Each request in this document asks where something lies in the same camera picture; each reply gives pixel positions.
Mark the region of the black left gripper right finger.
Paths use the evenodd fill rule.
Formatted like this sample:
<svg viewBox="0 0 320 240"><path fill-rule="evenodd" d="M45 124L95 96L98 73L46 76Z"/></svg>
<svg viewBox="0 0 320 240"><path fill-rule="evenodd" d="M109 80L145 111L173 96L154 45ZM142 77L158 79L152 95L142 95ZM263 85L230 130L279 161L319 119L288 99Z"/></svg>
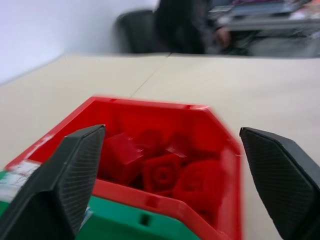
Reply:
<svg viewBox="0 0 320 240"><path fill-rule="evenodd" d="M289 138L250 127L239 136L255 188L282 240L320 240L320 166Z"/></svg>

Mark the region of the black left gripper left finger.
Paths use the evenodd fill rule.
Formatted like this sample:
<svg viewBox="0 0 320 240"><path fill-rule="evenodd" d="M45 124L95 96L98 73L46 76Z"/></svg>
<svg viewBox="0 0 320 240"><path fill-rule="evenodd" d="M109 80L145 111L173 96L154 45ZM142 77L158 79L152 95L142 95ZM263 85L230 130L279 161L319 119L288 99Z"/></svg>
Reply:
<svg viewBox="0 0 320 240"><path fill-rule="evenodd" d="M93 192L106 127L64 137L0 217L0 240L75 240Z"/></svg>

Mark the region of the green plastic bin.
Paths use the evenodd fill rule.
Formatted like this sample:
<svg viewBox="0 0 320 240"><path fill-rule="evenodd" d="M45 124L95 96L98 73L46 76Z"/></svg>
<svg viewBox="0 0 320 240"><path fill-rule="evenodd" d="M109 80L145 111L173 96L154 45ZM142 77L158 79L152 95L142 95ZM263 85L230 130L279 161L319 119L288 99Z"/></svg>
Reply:
<svg viewBox="0 0 320 240"><path fill-rule="evenodd" d="M29 179L0 172L0 216ZM200 240L180 221L90 197L75 240Z"/></svg>

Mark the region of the red cube block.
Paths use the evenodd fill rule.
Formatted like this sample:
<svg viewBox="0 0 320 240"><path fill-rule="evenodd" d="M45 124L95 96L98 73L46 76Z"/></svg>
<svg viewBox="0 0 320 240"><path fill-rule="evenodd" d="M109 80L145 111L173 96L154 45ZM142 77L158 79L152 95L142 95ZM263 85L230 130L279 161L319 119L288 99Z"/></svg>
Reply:
<svg viewBox="0 0 320 240"><path fill-rule="evenodd" d="M168 154L166 147L170 136L166 131L148 128L139 133L133 141L142 158L147 160Z"/></svg>
<svg viewBox="0 0 320 240"><path fill-rule="evenodd" d="M181 172L172 196L185 202L202 199L218 202L224 194L226 177L226 171L216 160L192 162Z"/></svg>
<svg viewBox="0 0 320 240"><path fill-rule="evenodd" d="M198 156L197 149L192 146L191 139L182 133L173 134L164 145L164 154L174 154L182 159L191 159Z"/></svg>
<svg viewBox="0 0 320 240"><path fill-rule="evenodd" d="M97 177L128 185L141 172L143 154L125 133L104 140Z"/></svg>
<svg viewBox="0 0 320 240"><path fill-rule="evenodd" d="M144 190L158 195L170 194L182 171L182 162L174 153L147 159L142 166Z"/></svg>

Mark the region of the red plastic bin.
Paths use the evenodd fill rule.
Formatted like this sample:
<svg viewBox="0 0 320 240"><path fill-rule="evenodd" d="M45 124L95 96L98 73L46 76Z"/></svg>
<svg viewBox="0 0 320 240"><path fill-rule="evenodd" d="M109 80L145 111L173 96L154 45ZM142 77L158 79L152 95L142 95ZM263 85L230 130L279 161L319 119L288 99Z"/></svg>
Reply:
<svg viewBox="0 0 320 240"><path fill-rule="evenodd" d="M185 134L197 149L197 157L183 158L181 172L193 162L215 160L225 170L226 181L220 201L183 201L174 198L172 191L166 195L147 192L142 168L148 159L143 159L140 173L128 185L97 176L93 197L178 220L200 240L243 240L240 146L208 106L93 96L4 169L12 171L26 161L42 164L64 136L96 124L106 126L104 141L125 133L134 142L146 129L159 129L170 137Z"/></svg>

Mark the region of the grey cluttered desk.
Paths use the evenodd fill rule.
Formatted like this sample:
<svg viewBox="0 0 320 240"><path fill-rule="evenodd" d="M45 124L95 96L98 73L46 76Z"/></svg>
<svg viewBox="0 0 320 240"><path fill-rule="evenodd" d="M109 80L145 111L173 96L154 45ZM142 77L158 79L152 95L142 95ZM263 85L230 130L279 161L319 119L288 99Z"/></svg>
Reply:
<svg viewBox="0 0 320 240"><path fill-rule="evenodd" d="M209 0L209 18L229 29L225 55L320 58L320 0Z"/></svg>

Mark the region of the black office chair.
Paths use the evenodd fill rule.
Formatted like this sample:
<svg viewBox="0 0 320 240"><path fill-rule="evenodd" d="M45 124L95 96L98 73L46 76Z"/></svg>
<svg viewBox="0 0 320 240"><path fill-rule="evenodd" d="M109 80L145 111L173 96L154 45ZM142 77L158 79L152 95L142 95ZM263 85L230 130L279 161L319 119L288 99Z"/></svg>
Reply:
<svg viewBox="0 0 320 240"><path fill-rule="evenodd" d="M161 11L139 9L116 18L118 40L125 53L153 54L178 51L171 35L170 16Z"/></svg>

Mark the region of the person in dark clothes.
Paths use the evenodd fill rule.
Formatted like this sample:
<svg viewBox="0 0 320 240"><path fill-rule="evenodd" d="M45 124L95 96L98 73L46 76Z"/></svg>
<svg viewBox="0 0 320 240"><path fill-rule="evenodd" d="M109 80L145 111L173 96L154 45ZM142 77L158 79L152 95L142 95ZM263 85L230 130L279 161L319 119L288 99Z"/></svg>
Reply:
<svg viewBox="0 0 320 240"><path fill-rule="evenodd" d="M154 12L154 50L216 54L231 43L229 30L210 19L212 0L159 0Z"/></svg>

